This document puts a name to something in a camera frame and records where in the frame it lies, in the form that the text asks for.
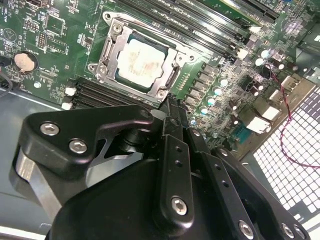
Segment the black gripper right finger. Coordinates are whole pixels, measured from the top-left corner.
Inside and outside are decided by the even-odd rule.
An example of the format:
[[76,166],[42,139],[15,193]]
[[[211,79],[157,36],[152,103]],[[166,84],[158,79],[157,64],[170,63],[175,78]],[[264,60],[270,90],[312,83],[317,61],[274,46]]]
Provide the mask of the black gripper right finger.
[[220,214],[214,217],[224,240],[308,240],[304,227],[224,147],[210,151],[201,133],[188,124],[188,108],[177,101],[191,162],[213,192]]

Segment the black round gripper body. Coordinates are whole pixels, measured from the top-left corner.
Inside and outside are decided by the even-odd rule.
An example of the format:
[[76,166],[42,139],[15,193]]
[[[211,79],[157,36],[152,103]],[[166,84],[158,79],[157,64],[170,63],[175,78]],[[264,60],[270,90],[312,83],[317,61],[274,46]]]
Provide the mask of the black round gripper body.
[[[155,160],[143,160],[77,194],[60,209],[49,240],[167,240],[153,220]],[[232,233],[205,181],[193,174],[194,222],[183,240],[230,240]]]

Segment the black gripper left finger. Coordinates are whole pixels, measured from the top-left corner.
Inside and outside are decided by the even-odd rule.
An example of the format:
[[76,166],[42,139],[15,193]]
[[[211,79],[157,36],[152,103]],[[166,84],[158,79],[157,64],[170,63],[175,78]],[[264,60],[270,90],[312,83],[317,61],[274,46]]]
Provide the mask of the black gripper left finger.
[[34,113],[22,123],[13,167],[53,222],[68,200],[140,161],[157,162],[152,217],[161,231],[194,223],[189,146],[178,99],[159,110],[122,105]]

